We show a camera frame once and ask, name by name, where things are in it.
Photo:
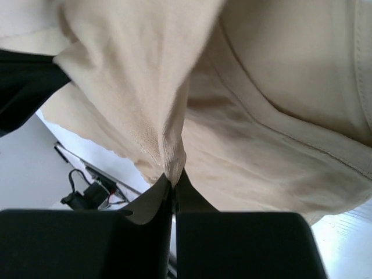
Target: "seam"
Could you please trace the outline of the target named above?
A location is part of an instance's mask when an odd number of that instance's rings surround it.
[[[366,101],[366,95],[364,92],[364,76],[363,76],[363,70],[362,70],[362,62],[360,59],[360,56],[362,54],[362,48],[360,46],[360,31],[361,31],[361,18],[362,18],[362,4],[361,1],[356,2],[356,18],[355,18],[355,75],[356,75],[356,84],[357,84],[357,90],[359,93],[359,99],[362,104],[363,113],[366,117],[368,126],[370,129],[372,128],[372,118],[371,114],[369,113],[368,107],[367,107],[367,101]]]
[[[48,27],[42,27],[40,29],[36,29],[36,30],[31,31],[31,32],[26,32],[26,33],[21,33],[21,34],[16,34],[16,35],[5,35],[3,37],[0,37],[0,40],[28,36],[28,35],[39,33],[39,32],[42,32],[42,31],[49,30],[49,29],[53,29],[55,27],[58,27],[58,25],[53,25],[53,26],[48,26]]]
[[[247,71],[244,69],[244,67],[242,67],[241,62],[237,59],[237,55],[236,55],[234,49],[233,49],[232,46],[231,46],[231,42],[230,42],[230,40],[229,40],[228,37],[227,37],[226,31],[225,31],[225,29],[224,29],[223,24],[222,24],[221,21],[219,22],[219,25],[220,25],[220,27],[221,27],[221,30],[222,30],[222,33],[223,33],[224,39],[225,39],[226,43],[228,44],[228,46],[229,46],[229,48],[230,48],[230,51],[232,52],[233,56],[234,56],[235,59],[237,60],[237,62],[238,62],[238,64],[240,65],[241,69],[242,69],[242,70],[245,72],[245,74],[247,75],[247,78],[249,78],[249,74],[248,74]],[[234,96],[235,100],[240,104],[240,106],[243,108],[243,110],[248,114],[248,116],[253,120],[253,122],[254,122],[255,124],[257,124],[258,126],[261,126],[261,127],[265,128],[265,129],[268,129],[268,130],[270,130],[270,131],[272,131],[272,132],[274,132],[274,133],[276,133],[276,134],[281,134],[281,135],[283,135],[283,136],[286,136],[286,137],[288,137],[289,139],[294,140],[294,141],[296,141],[297,143],[303,145],[303,146],[306,147],[307,149],[312,149],[312,150],[314,150],[314,151],[318,151],[318,152],[322,153],[323,155],[328,155],[329,157],[333,158],[334,160],[336,160],[336,161],[339,162],[340,164],[344,165],[345,167],[347,167],[347,168],[349,168],[349,169],[351,169],[351,170],[354,170],[354,171],[358,172],[359,174],[361,174],[363,177],[367,178],[368,180],[372,180],[372,177],[371,177],[370,173],[365,172],[365,171],[359,169],[358,167],[354,166],[351,162],[349,162],[349,161],[346,160],[345,158],[339,157],[339,156],[337,156],[337,155],[335,155],[335,154],[333,154],[333,153],[331,153],[331,152],[329,152],[329,151],[327,151],[327,150],[325,150],[325,149],[323,149],[323,148],[320,148],[319,146],[316,146],[316,145],[310,144],[310,143],[308,143],[308,142],[306,142],[306,141],[302,141],[302,140],[300,140],[300,139],[298,139],[298,138],[295,138],[295,137],[293,137],[293,136],[287,134],[286,132],[275,130],[275,129],[273,129],[273,128],[271,128],[271,127],[269,127],[269,126],[267,126],[267,125],[265,125],[265,124],[263,124],[263,123],[261,123],[261,122],[259,122],[257,119],[255,119],[255,118],[254,118],[254,117],[249,113],[248,109],[245,107],[245,105],[242,103],[242,101],[237,97],[237,95],[236,95],[236,93],[234,92],[234,90],[232,90],[231,87],[230,87],[230,86],[225,82],[224,78],[222,78],[222,76],[220,75],[220,73],[219,73],[219,71],[218,71],[218,69],[217,69],[217,67],[216,67],[216,65],[215,65],[215,63],[214,63],[214,61],[213,61],[213,59],[210,57],[210,55],[208,55],[208,59],[210,60],[212,66],[213,66],[213,68],[214,68],[216,74],[218,75],[218,77],[219,77],[221,83],[223,84],[223,86],[224,86],[226,89],[228,89],[228,90],[230,91],[230,93],[232,93],[232,95]],[[255,88],[260,92],[260,90],[258,89],[258,87],[256,86],[256,84],[254,84],[253,81],[252,81],[251,79],[250,79],[250,82],[251,82],[251,83],[254,85],[254,87],[255,87]]]

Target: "black cable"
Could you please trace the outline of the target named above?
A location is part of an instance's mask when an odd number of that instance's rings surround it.
[[[87,180],[87,177],[85,176],[85,174],[84,174],[81,170],[79,170],[79,169],[73,169],[73,170],[70,171],[70,173],[69,173],[69,181],[70,181],[70,185],[71,185],[72,193],[75,193],[75,192],[76,192],[76,189],[75,189],[75,182],[74,182],[74,180],[73,180],[73,178],[72,178],[72,174],[74,173],[74,171],[80,173],[80,174],[83,176],[83,179],[85,180],[85,182],[88,183],[88,185],[91,185],[91,184],[89,183],[89,181]]]

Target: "cable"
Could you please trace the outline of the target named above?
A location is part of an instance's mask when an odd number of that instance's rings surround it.
[[[111,193],[107,198],[108,205],[121,205],[122,203],[125,203],[125,201],[118,201],[118,202],[110,202],[111,196],[115,193]]]
[[[99,178],[97,178],[95,182],[98,183],[98,185],[101,186],[107,192],[107,194],[111,195],[110,191],[104,186],[104,184]]]
[[[79,170],[79,169],[73,169],[73,170],[70,171],[70,173],[69,173],[69,181],[70,181],[70,185],[71,185],[72,193],[75,193],[75,192],[76,192],[76,189],[75,189],[75,182],[74,182],[74,180],[73,180],[73,178],[72,178],[72,174],[74,173],[74,171],[80,173],[80,174],[82,175],[83,179],[85,180],[85,182],[88,183],[88,185],[91,185],[91,184],[89,183],[89,181],[87,180],[87,177],[85,176],[85,174],[84,174],[81,170]]]

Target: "beige garment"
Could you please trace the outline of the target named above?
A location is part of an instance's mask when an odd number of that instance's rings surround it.
[[[56,63],[81,91],[62,88],[46,119],[150,182],[175,184],[185,150],[220,210],[314,223],[369,199],[371,3],[230,0],[217,20],[217,0],[61,2],[73,44]]]

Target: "black fabric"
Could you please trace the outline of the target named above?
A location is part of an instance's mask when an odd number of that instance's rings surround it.
[[[53,56],[0,50],[0,137],[22,126],[69,82]]]

